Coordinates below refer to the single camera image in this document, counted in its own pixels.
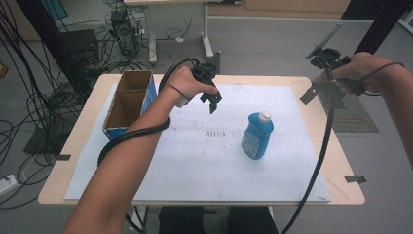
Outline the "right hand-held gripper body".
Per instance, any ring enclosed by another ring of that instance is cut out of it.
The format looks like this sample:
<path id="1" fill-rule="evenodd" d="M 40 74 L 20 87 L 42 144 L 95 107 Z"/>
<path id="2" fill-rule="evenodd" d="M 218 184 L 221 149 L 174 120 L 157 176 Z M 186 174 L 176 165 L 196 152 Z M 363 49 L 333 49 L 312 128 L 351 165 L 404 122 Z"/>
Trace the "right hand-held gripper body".
<path id="1" fill-rule="evenodd" d="M 315 47 L 310 51 L 310 53 L 305 56 L 305 59 L 310 61 L 310 64 L 322 69 L 324 74 L 327 76 L 327 81 L 325 83 L 315 83 L 313 82 L 311 87 L 314 86 L 318 94 L 328 94 L 335 92 L 339 98 L 341 98 L 344 93 L 338 87 L 338 84 L 333 76 L 333 70 L 348 64 L 351 59 L 348 56 L 341 56 L 341 53 L 335 49 L 326 48 L 325 45 L 331 40 L 335 33 L 342 26 L 341 22 L 337 22 L 335 27 L 323 38 L 319 43 L 316 43 Z"/>

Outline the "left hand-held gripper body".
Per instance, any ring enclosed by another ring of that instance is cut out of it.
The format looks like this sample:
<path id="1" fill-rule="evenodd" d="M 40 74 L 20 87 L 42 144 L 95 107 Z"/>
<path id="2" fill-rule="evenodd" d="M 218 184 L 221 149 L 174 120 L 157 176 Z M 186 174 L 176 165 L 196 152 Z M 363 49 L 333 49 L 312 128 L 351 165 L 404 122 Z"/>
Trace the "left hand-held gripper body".
<path id="1" fill-rule="evenodd" d="M 213 79 L 220 72 L 220 53 L 217 52 L 206 62 L 195 65 L 191 72 L 197 81 L 214 86 Z"/>

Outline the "blue bottle with white cap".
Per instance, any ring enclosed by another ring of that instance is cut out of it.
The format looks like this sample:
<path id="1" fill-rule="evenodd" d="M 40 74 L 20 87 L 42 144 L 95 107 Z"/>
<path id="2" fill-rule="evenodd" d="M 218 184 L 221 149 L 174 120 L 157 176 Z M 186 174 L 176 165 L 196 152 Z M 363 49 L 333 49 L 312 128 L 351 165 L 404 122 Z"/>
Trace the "blue bottle with white cap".
<path id="1" fill-rule="evenodd" d="M 268 111 L 255 112 L 248 116 L 248 126 L 242 138 L 242 149 L 253 159 L 261 159 L 267 149 L 274 130 L 272 115 Z"/>

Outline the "blue cardboard box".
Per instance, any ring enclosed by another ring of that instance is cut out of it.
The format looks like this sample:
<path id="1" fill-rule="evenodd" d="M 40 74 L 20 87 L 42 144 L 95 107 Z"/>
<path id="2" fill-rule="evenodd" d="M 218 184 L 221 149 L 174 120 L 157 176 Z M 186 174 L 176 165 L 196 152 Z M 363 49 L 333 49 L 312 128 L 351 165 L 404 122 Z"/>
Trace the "blue cardboard box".
<path id="1" fill-rule="evenodd" d="M 130 125 L 151 105 L 157 96 L 151 70 L 125 71 L 114 92 L 103 132 L 109 140 L 124 134 Z"/>

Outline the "person's left hand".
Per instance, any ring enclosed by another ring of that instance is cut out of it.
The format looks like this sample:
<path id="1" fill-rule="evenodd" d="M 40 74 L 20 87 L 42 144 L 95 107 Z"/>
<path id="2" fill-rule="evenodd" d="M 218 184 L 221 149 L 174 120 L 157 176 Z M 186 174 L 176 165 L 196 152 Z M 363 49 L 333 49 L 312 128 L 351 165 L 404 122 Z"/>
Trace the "person's left hand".
<path id="1" fill-rule="evenodd" d="M 217 92 L 214 86 L 197 81 L 187 66 L 180 66 L 162 86 L 157 100 L 165 107 L 182 107 L 199 93 L 216 94 Z"/>

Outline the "person's right hand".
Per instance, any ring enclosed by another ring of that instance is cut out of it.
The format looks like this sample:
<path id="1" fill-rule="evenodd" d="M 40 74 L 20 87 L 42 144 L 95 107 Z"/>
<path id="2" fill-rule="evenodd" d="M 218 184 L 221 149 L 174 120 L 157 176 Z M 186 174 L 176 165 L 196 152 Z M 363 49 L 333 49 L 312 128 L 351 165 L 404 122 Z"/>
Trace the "person's right hand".
<path id="1" fill-rule="evenodd" d="M 384 75 L 384 66 L 392 63 L 388 58 L 378 57 L 366 52 L 351 57 L 351 62 L 333 70 L 333 76 L 341 91 L 352 94 L 353 91 L 344 81 L 345 78 L 365 83 L 364 89 L 371 93 L 380 93 L 378 81 Z"/>

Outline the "grey gridded floor mat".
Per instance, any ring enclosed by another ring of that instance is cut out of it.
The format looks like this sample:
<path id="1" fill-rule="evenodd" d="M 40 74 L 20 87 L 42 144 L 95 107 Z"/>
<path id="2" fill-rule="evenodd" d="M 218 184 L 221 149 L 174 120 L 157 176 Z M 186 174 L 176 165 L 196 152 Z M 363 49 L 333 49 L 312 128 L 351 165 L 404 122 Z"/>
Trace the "grey gridded floor mat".
<path id="1" fill-rule="evenodd" d="M 341 91 L 337 86 L 323 86 L 319 89 L 319 98 L 325 113 L 328 113 L 330 100 L 327 93 L 331 91 L 338 100 L 335 104 L 333 130 L 336 133 L 378 133 L 379 129 L 365 110 L 358 97 Z"/>

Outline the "wooden background cabinet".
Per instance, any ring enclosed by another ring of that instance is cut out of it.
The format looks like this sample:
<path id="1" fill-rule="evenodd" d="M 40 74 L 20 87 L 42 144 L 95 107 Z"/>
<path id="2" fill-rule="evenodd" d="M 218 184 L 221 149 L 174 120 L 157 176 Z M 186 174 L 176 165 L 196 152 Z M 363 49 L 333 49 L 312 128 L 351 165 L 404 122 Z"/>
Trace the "wooden background cabinet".
<path id="1" fill-rule="evenodd" d="M 340 19 L 351 0 L 238 0 L 240 4 L 210 4 L 211 16 Z"/>

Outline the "white table sheet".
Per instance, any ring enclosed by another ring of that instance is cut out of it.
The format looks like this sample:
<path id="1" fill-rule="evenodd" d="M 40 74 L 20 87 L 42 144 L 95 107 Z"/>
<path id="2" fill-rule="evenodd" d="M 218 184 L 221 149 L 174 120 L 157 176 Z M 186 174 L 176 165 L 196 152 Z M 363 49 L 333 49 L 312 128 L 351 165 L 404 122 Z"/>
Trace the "white table sheet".
<path id="1" fill-rule="evenodd" d="M 289 86 L 222 85 L 214 112 L 192 100 L 171 113 L 137 203 L 325 203 L 330 195 L 315 174 L 316 153 Z M 242 149 L 248 116 L 268 111 L 275 125 L 264 156 Z"/>

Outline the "person's leg in dark trousers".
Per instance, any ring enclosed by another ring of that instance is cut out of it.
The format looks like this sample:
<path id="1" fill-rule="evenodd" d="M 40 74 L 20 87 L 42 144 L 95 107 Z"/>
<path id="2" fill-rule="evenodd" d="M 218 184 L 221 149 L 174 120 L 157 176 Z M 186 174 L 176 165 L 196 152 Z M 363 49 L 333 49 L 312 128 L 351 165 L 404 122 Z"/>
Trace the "person's leg in dark trousers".
<path id="1" fill-rule="evenodd" d="M 203 207 L 161 207 L 159 234 L 206 234 Z"/>
<path id="2" fill-rule="evenodd" d="M 268 207 L 231 207 L 228 234 L 279 234 Z"/>

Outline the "black equipment case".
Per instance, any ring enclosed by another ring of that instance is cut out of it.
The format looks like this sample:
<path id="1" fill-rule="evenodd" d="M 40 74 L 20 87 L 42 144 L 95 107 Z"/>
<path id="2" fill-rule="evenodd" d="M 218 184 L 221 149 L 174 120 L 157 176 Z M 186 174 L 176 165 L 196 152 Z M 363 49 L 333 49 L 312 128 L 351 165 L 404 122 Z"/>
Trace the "black equipment case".
<path id="1" fill-rule="evenodd" d="M 91 29 L 61 32 L 64 45 L 73 58 L 82 65 L 97 63 L 98 42 Z"/>

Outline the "white table leg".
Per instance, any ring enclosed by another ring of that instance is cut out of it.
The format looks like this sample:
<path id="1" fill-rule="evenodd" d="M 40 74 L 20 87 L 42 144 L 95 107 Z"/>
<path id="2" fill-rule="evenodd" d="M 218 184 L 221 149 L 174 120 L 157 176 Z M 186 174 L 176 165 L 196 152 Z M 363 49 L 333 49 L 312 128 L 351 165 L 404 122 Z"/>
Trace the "white table leg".
<path id="1" fill-rule="evenodd" d="M 127 224 L 129 225 L 129 234 L 145 234 L 146 233 L 146 213 L 145 206 L 131 206 Z"/>

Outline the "white power strip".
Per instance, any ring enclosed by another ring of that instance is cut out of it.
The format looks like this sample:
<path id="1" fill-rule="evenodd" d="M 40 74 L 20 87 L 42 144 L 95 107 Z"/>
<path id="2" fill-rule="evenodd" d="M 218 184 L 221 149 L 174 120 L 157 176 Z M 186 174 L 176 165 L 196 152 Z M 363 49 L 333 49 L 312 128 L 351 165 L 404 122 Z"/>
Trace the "white power strip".
<path id="1" fill-rule="evenodd" d="M 0 196 L 7 194 L 18 186 L 14 175 L 8 175 L 0 180 Z"/>

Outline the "white background desk frame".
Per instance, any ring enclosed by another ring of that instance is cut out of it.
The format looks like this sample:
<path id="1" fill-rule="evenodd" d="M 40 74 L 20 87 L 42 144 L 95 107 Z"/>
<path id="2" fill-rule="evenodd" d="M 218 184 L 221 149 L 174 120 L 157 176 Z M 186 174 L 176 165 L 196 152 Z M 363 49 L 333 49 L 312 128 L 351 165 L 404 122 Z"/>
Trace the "white background desk frame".
<path id="1" fill-rule="evenodd" d="M 213 57 L 213 50 L 208 37 L 208 3 L 221 2 L 222 0 L 124 0 L 124 3 L 129 6 L 137 6 L 143 10 L 146 23 L 146 32 L 148 33 L 148 60 L 151 65 L 157 62 L 157 42 L 156 36 L 152 30 L 150 5 L 165 5 L 165 4 L 191 4 L 197 3 L 203 5 L 203 30 L 201 31 L 201 39 L 204 44 L 206 57 Z"/>

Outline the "black metal stand post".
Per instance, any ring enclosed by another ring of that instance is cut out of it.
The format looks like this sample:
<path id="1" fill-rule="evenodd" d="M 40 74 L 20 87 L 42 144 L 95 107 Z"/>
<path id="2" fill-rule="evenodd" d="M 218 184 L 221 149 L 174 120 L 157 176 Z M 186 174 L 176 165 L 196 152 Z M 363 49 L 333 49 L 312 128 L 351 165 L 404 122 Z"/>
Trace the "black metal stand post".
<path id="1" fill-rule="evenodd" d="M 405 8 L 411 4 L 413 0 L 390 0 L 368 29 L 356 52 L 374 54 L 398 22 Z M 328 110 L 335 109 L 338 97 L 333 92 L 328 93 L 327 96 L 330 100 Z"/>
<path id="2" fill-rule="evenodd" d="M 41 0 L 16 0 L 20 9 L 33 26 L 42 42 L 66 76 L 75 93 L 85 98 L 91 91 L 84 72 L 63 43 L 55 21 L 49 15 Z"/>

